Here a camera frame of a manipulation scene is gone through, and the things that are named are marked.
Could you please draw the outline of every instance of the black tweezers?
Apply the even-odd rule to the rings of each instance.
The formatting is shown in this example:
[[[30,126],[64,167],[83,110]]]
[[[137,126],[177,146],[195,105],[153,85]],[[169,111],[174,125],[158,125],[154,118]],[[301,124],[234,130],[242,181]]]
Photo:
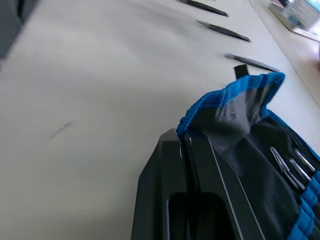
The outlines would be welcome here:
[[[231,31],[229,29],[226,29],[222,26],[216,26],[216,25],[212,25],[212,24],[209,24],[208,22],[204,22],[204,21],[198,21],[196,20],[199,24],[202,24],[203,26],[215,31],[215,32],[218,32],[218,33],[221,33],[221,34],[224,34],[224,35],[227,35],[227,36],[230,36],[230,37],[233,37],[233,38],[236,38],[236,39],[241,39],[241,40],[244,40],[244,41],[247,41],[247,42],[251,42],[251,40],[246,37],[246,36],[242,36],[240,35],[239,33],[236,33],[234,31]]]
[[[201,2],[192,1],[192,0],[180,0],[180,2],[188,4],[190,6],[198,8],[198,9],[202,9],[202,10],[214,13],[214,14],[219,14],[219,15],[222,15],[222,16],[229,17],[229,15],[225,11],[221,11],[221,10],[219,10],[217,8],[205,5],[205,4],[201,3]]]

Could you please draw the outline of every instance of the scratch mark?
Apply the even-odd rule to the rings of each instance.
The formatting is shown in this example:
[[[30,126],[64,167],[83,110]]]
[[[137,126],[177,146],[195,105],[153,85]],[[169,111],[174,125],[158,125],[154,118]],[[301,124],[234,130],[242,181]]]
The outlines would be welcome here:
[[[67,127],[70,127],[72,125],[72,122],[68,122],[66,123],[62,128],[58,129],[57,131],[55,131],[52,135],[50,135],[47,140],[53,139],[55,136],[57,136],[59,133],[61,133],[62,131],[64,131]]]

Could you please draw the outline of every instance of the white surface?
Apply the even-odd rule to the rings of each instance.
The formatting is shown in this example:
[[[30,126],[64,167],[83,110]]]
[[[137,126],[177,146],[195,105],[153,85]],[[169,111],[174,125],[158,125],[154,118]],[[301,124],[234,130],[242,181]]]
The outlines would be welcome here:
[[[320,106],[319,42],[288,31],[268,10],[269,1],[250,0],[250,3]]]
[[[270,108],[320,152],[320,109],[250,3],[206,3],[230,17],[174,0],[40,2],[0,73],[0,239],[130,239],[144,165],[235,80],[225,53],[286,73]]]

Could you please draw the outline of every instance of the tool kit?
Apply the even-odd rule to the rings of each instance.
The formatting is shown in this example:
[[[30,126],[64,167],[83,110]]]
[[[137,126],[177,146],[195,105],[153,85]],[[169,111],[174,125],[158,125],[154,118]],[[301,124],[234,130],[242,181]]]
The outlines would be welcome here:
[[[235,72],[160,137],[131,240],[320,239],[320,158],[267,109],[285,75]]]

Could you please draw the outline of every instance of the black handle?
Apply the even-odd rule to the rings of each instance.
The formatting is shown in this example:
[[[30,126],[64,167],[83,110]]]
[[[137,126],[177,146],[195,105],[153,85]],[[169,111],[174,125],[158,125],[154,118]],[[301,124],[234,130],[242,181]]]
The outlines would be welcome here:
[[[246,36],[242,36],[239,33],[231,31],[231,30],[224,28],[222,26],[216,26],[216,25],[210,24],[209,28],[215,32],[218,32],[218,33],[221,33],[221,34],[224,34],[224,35],[236,38],[236,39],[241,39],[241,40],[244,40],[249,43],[251,42],[250,38],[248,38]]]
[[[208,5],[205,5],[201,2],[197,2],[197,1],[192,1],[192,0],[186,0],[186,1],[183,1],[185,4],[188,4],[190,6],[193,6],[195,8],[198,8],[198,9],[202,9],[202,10],[205,10],[205,11],[208,11],[208,12],[211,12],[211,13],[214,13],[214,14],[219,14],[219,15],[222,15],[222,16],[226,16],[226,17],[229,17],[229,15],[225,12],[225,11],[221,11],[217,8],[214,8],[212,6],[208,6]]]

